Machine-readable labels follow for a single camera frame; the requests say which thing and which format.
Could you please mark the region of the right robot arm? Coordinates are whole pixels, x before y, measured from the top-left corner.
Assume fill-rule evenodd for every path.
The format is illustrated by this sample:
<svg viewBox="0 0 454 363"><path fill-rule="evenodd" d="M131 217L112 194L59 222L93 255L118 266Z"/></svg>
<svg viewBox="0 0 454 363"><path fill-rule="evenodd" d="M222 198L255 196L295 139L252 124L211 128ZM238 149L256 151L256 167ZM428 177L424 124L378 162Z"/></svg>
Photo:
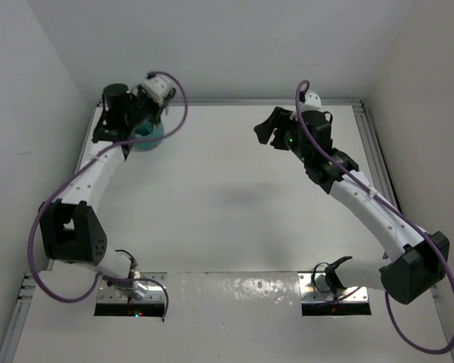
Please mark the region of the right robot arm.
<svg viewBox="0 0 454 363"><path fill-rule="evenodd" d="M388 263L375 266L359 262L344 268L352 257L342 256L325 266L319 285L336 294L364 284L408 305L445 278L449 240L441 232L428 234L410 225L369 184L355 160L333 145L332 121L328 111L276 107L253 130L259 143L292 152L309 179L351 211L385 252Z"/></svg>

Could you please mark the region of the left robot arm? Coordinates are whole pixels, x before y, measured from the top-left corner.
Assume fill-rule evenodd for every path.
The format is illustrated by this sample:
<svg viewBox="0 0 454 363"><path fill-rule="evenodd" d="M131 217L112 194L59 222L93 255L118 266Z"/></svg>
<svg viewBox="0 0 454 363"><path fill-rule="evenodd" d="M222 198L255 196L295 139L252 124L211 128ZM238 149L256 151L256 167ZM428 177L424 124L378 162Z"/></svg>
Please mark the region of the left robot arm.
<svg viewBox="0 0 454 363"><path fill-rule="evenodd" d="M163 76L146 79L134 89L122 83L104 88L80 164L83 172L68 182L39 221L49 259L84 265L113 279L129 278L132 258L108 243L96 210L113 174L128 158L135 130L144 122L159 125L175 92Z"/></svg>

